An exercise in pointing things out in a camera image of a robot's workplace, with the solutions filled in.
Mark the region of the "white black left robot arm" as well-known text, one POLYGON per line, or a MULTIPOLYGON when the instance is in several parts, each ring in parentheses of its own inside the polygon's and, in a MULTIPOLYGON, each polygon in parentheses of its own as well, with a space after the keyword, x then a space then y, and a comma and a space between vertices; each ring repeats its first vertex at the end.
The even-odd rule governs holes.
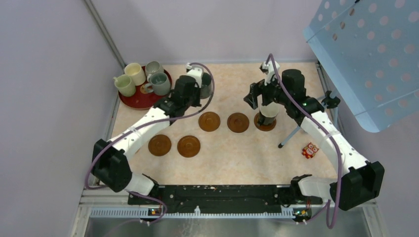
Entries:
POLYGON ((190 107, 199 107, 201 88, 211 82, 204 73, 197 77, 181 75, 168 96, 158 100, 153 107, 123 134, 105 141, 98 140, 93 147, 91 173, 115 193, 132 191, 139 193, 146 204, 158 199, 155 182, 143 174, 134 174, 128 163, 134 153, 161 130, 185 116, 190 107))

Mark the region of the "dark green mug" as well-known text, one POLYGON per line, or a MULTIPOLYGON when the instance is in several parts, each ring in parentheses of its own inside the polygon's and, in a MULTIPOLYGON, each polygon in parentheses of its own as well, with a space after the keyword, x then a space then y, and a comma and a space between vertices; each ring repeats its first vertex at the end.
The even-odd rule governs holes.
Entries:
POLYGON ((200 89, 200 99, 207 99, 212 93, 212 80, 208 73, 203 73, 202 85, 200 89))

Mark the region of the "grey ribbed cup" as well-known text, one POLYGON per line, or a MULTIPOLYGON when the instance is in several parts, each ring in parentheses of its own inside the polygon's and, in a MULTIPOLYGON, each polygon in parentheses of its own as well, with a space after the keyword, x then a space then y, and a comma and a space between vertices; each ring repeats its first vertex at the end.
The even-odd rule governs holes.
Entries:
POLYGON ((164 72, 164 68, 163 68, 162 64, 160 64, 159 62, 152 61, 152 62, 149 62, 145 66, 144 71, 145 71, 146 76, 150 76, 150 75, 158 73, 158 72, 164 72))

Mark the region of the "grey green mug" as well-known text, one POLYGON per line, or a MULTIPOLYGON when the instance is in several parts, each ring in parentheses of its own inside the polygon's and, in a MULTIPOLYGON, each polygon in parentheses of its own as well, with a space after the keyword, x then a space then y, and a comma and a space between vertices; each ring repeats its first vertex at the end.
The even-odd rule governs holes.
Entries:
POLYGON ((171 90, 171 82, 164 72, 157 72, 148 77, 148 82, 144 85, 144 90, 147 93, 165 96, 171 90))

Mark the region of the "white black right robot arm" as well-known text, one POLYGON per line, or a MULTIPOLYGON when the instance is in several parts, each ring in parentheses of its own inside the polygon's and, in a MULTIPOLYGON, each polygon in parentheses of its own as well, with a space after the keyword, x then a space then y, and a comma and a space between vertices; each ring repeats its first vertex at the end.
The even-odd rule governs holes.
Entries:
POLYGON ((265 78, 250 85, 244 97, 253 109, 282 105, 298 127, 308 133, 326 155, 338 175, 335 179, 313 175, 297 176, 290 198, 304 203, 309 197, 333 201, 341 210, 350 210, 379 196, 384 167, 370 162, 356 151, 333 125, 324 106, 306 94, 305 77, 300 70, 288 69, 278 76, 273 69, 261 70, 265 78))

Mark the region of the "cream ceramic cup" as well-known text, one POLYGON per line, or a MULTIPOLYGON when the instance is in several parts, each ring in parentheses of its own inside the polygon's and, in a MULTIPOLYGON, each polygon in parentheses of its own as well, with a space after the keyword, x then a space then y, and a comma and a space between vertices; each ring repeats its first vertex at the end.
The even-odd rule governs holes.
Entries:
POLYGON ((147 80, 142 66, 138 63, 129 63, 126 65, 124 73, 132 79, 136 86, 142 85, 147 80))

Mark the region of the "light brown wooden coaster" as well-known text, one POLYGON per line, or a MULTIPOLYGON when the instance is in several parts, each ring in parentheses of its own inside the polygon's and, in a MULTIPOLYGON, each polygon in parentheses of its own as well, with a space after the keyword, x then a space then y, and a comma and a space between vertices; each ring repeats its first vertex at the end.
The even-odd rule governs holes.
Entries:
POLYGON ((152 137, 148 143, 149 152, 157 157, 166 155, 171 150, 171 140, 163 134, 152 137))

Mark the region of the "small white cup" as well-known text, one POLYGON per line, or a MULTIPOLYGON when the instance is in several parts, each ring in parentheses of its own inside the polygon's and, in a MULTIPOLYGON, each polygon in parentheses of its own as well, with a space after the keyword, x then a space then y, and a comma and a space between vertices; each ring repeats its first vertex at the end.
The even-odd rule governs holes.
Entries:
POLYGON ((273 124, 279 113, 279 108, 280 105, 274 102, 266 106, 261 106, 259 109, 258 125, 269 126, 273 124))

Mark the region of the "pale green mug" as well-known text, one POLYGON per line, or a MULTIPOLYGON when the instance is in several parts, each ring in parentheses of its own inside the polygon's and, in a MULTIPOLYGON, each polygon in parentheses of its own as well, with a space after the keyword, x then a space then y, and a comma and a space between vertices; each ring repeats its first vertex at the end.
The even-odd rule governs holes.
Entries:
POLYGON ((125 97, 131 97, 136 93, 136 86, 128 75, 121 75, 113 77, 114 86, 118 89, 119 93, 125 97))

